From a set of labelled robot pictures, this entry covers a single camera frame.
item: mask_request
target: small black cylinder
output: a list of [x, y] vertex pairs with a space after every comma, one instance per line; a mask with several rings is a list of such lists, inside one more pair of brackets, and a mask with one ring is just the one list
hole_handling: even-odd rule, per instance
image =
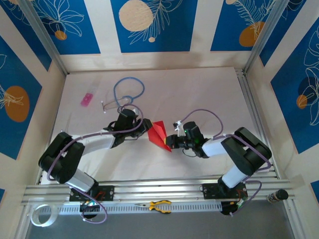
[[269, 194], [266, 199], [270, 203], [277, 203], [279, 201], [288, 199], [288, 197], [289, 197], [289, 195], [288, 195], [288, 192], [286, 190], [279, 189], [278, 191], [276, 191], [272, 194]]

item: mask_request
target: black bracket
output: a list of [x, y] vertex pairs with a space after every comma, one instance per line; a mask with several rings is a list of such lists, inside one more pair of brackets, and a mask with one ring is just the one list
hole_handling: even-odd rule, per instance
[[230, 199], [230, 201], [237, 201], [247, 198], [247, 189], [244, 183], [239, 183], [230, 190], [225, 190], [219, 183], [204, 183], [202, 184], [202, 192], [204, 199]]
[[[40, 168], [42, 168], [45, 172], [49, 171], [49, 168], [60, 151], [71, 141], [72, 136], [65, 132], [59, 133], [41, 156], [39, 160]], [[64, 184], [69, 181], [76, 172], [84, 148], [85, 146], [79, 142], [75, 142], [70, 145], [66, 151], [66, 154], [61, 156], [53, 167], [51, 176], [60, 184]]]
[[[96, 192], [96, 195], [94, 195], [93, 197], [96, 198], [96, 200], [101, 202], [113, 201], [114, 186], [112, 185], [97, 186], [94, 191]], [[70, 202], [86, 202], [86, 201], [90, 201], [90, 199], [77, 191], [71, 191], [69, 201]]]
[[[248, 129], [241, 127], [234, 133], [237, 137], [241, 138], [248, 144], [250, 144], [255, 150], [257, 150], [266, 159], [270, 159], [272, 153], [262, 141], [260, 141], [255, 135]], [[247, 176], [253, 175], [257, 169], [259, 169], [265, 161], [257, 155], [250, 148], [245, 148], [245, 144], [236, 138], [228, 137], [221, 142], [230, 158], [233, 160], [237, 168]]]

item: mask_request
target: blue cable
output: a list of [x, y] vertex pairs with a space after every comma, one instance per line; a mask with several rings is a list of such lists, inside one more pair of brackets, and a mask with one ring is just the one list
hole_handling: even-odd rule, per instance
[[140, 96], [144, 93], [144, 91], [145, 91], [144, 83], [143, 83], [140, 79], [138, 79], [138, 78], [135, 78], [135, 77], [131, 77], [131, 76], [130, 76], [130, 77], [125, 77], [125, 78], [120, 79], [120, 80], [115, 84], [115, 86], [113, 87], [114, 99], [115, 99], [115, 102], [116, 102], [116, 104], [117, 104], [118, 106], [121, 106], [121, 105], [120, 105], [120, 103], [119, 103], [119, 101], [118, 101], [118, 98], [116, 97], [116, 87], [118, 86], [119, 83], [121, 83], [122, 81], [127, 80], [127, 79], [136, 80], [136, 81], [139, 82], [139, 83], [142, 85], [142, 87], [143, 87], [142, 92], [139, 93], [137, 96], [134, 96], [134, 97], [132, 97], [132, 96], [123, 96], [123, 97], [122, 97], [122, 98], [129, 98], [129, 99], [130, 99], [129, 104], [133, 103], [134, 99], [140, 97]]

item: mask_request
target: orange circle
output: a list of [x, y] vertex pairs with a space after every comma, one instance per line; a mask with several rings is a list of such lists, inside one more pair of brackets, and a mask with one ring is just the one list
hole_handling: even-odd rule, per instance
[[4, 105], [6, 114], [15, 122], [20, 123], [25, 121], [30, 109], [28, 93], [20, 86], [11, 86], [5, 93], [8, 94], [7, 96], [4, 96], [5, 98], [10, 100], [11, 97], [14, 97], [13, 100], [19, 101], [19, 104], [15, 103], [13, 100], [6, 103]]
[[239, 36], [239, 44], [244, 47], [254, 46], [264, 25], [263, 21], [259, 21], [246, 27]]
[[67, 35], [65, 34], [64, 31], [60, 31], [60, 30], [57, 30], [55, 33], [54, 33], [55, 37], [58, 38], [59, 40], [61, 41], [64, 41], [66, 40], [66, 37]]
[[297, 106], [300, 109], [304, 109], [307, 106], [307, 97], [304, 95], [299, 95], [297, 98]]

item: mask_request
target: beige circle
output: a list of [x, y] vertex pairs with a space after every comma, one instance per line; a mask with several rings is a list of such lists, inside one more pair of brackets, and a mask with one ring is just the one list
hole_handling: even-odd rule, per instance
[[150, 37], [149, 38], [149, 42], [155, 42], [155, 38], [154, 37]]
[[128, 31], [143, 31], [153, 22], [152, 10], [141, 0], [127, 1], [119, 11], [120, 22]]
[[13, 3], [15, 5], [18, 5], [18, 2], [16, 0], [8, 0], [10, 3]]
[[226, 3], [229, 5], [234, 4], [235, 2], [237, 2], [237, 0], [226, 0]]

